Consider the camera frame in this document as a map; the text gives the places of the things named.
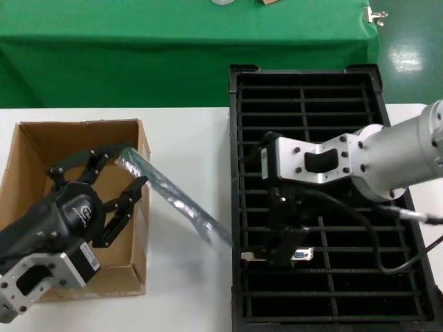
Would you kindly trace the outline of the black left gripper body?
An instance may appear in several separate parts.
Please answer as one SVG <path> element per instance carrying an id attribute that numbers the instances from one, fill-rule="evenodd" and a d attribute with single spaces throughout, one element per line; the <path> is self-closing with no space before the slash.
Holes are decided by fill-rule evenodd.
<path id="1" fill-rule="evenodd" d="M 78 239 L 91 240 L 104 219 L 102 201 L 92 186 L 68 183 L 1 231 L 1 273 L 28 255 L 64 252 Z"/>

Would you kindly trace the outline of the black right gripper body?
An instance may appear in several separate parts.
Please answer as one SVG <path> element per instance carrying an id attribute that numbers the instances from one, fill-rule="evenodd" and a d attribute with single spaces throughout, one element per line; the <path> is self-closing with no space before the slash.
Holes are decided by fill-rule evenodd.
<path id="1" fill-rule="evenodd" d="M 310 232 L 305 221 L 312 219 L 314 208 L 309 199 L 319 193 L 312 187 L 276 179 L 268 180 L 268 227 L 272 232 Z"/>

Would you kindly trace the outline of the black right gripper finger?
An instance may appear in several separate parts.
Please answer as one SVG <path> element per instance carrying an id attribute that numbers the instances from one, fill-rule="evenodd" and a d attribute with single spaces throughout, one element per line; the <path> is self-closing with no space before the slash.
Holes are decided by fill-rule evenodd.
<path id="1" fill-rule="evenodd" d="M 308 234 L 308 228 L 287 228 L 285 244 L 288 260 L 284 266 L 294 267 L 299 261 L 309 259 L 309 248 L 302 246 Z"/>
<path id="2" fill-rule="evenodd" d="M 287 226 L 275 225 L 271 228 L 267 242 L 267 260 L 272 266 L 284 266 L 287 263 L 287 251 L 285 239 Z"/>

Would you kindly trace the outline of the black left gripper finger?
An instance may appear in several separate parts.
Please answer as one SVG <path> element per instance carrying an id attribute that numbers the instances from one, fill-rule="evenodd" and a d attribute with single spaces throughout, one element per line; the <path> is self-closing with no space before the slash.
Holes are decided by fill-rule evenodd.
<path id="1" fill-rule="evenodd" d="M 118 158 L 123 149 L 129 148 L 128 142 L 117 142 L 101 145 L 95 149 L 83 149 L 59 161 L 46 170 L 46 175 L 53 181 L 53 189 L 59 190 L 69 181 L 65 173 L 70 169 L 84 165 L 84 169 L 75 182 L 93 185 L 106 164 L 113 158 Z"/>
<path id="2" fill-rule="evenodd" d="M 123 231 L 133 216 L 135 204 L 142 197 L 142 186 L 146 184 L 147 180 L 146 176 L 135 178 L 118 198 L 102 204 L 105 216 L 111 212 L 114 213 L 114 216 L 92 238 L 94 248 L 108 248 Z"/>

